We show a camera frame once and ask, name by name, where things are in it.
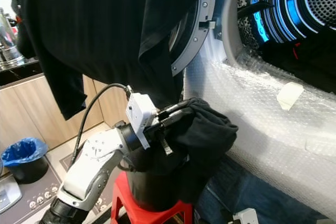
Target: black cable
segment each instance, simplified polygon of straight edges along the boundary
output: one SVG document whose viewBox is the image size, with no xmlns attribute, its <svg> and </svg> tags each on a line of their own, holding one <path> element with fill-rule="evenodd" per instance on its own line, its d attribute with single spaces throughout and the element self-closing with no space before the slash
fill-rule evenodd
<svg viewBox="0 0 336 224">
<path fill-rule="evenodd" d="M 121 164 L 118 164 L 117 168 L 123 170 L 124 172 L 135 172 L 135 168 L 134 167 L 124 167 Z"/>
<path fill-rule="evenodd" d="M 130 92 L 129 89 L 122 85 L 122 84 L 119 84 L 119 83 L 112 83 L 112 84 L 109 84 L 107 86 L 105 86 L 102 90 L 100 90 L 96 96 L 92 99 L 92 101 L 90 102 L 90 104 L 88 105 L 88 108 L 86 109 L 85 111 L 85 114 L 82 118 L 82 121 L 81 121 L 81 124 L 80 124 L 80 127 L 79 127 L 79 131 L 78 131 L 78 135 L 77 135 L 77 139 L 76 139 L 76 144 L 75 144 L 75 148 L 73 149 L 73 153 L 72 153 L 72 157 L 71 157 L 71 162 L 70 162 L 70 166 L 69 166 L 69 169 L 70 167 L 74 164 L 74 162 L 76 161 L 76 158 L 78 156 L 78 153 L 79 153 L 79 143 L 80 143 L 80 138 L 82 136 L 82 133 L 83 133 L 83 129 L 84 129 L 84 125 L 85 125 L 85 121 L 86 121 L 86 118 L 88 117 L 88 114 L 92 108 L 92 106 L 94 105 L 94 103 L 98 100 L 98 98 L 106 91 L 108 90 L 109 88 L 112 88 L 112 87 L 118 87 L 118 88 L 122 88 L 126 94 L 128 95 L 128 93 Z"/>
</svg>

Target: red stool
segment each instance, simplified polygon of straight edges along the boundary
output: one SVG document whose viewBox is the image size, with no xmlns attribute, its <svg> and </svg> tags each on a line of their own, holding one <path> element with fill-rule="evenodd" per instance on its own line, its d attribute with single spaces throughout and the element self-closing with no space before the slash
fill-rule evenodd
<svg viewBox="0 0 336 224">
<path fill-rule="evenodd" d="M 184 213 L 185 224 L 193 223 L 192 205 L 181 201 L 163 212 L 149 212 L 140 208 L 132 198 L 125 172 L 122 172 L 114 182 L 111 224 L 118 224 L 117 219 L 122 206 L 125 207 L 132 224 L 162 224 L 180 212 Z"/>
</svg>

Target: white object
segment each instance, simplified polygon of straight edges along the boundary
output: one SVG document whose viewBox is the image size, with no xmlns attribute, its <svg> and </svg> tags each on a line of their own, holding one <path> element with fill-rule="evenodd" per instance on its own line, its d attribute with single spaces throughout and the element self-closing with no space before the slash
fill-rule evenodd
<svg viewBox="0 0 336 224">
<path fill-rule="evenodd" d="M 287 111 L 290 110 L 304 90 L 301 84 L 295 82 L 285 84 L 277 95 L 281 108 Z"/>
<path fill-rule="evenodd" d="M 74 165 L 68 171 L 63 187 L 78 199 L 84 200 L 92 178 L 110 160 L 114 150 L 122 145 L 118 130 L 103 131 L 88 138 Z"/>
<path fill-rule="evenodd" d="M 143 134 L 143 130 L 152 124 L 156 116 L 156 107 L 150 97 L 147 94 L 131 94 L 126 108 L 126 115 L 143 148 L 149 148 L 150 146 Z"/>
<path fill-rule="evenodd" d="M 15 205 L 21 197 L 19 185 L 12 175 L 0 180 L 0 214 Z"/>
<path fill-rule="evenodd" d="M 247 208 L 233 215 L 233 220 L 239 220 L 240 224 L 259 224 L 257 212 L 253 208 Z"/>
</svg>

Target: washing machine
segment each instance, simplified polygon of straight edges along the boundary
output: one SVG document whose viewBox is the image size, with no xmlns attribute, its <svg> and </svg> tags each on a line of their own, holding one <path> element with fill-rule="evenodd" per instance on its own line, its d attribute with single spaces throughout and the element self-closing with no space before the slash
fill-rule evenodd
<svg viewBox="0 0 336 224">
<path fill-rule="evenodd" d="M 184 97 L 203 98 L 239 126 L 228 156 L 336 220 L 336 96 L 258 51 L 325 27 L 336 29 L 336 0 L 198 0 L 171 32 L 170 49 Z"/>
</svg>

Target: jeans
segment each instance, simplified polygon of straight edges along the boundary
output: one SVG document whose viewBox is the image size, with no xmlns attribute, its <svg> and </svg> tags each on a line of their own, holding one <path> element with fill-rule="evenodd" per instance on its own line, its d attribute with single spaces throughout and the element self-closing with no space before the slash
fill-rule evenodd
<svg viewBox="0 0 336 224">
<path fill-rule="evenodd" d="M 325 216 L 252 175 L 228 157 L 202 192 L 195 210 L 210 224 L 230 221 L 220 213 L 246 208 L 257 211 L 260 224 L 316 224 Z"/>
</svg>

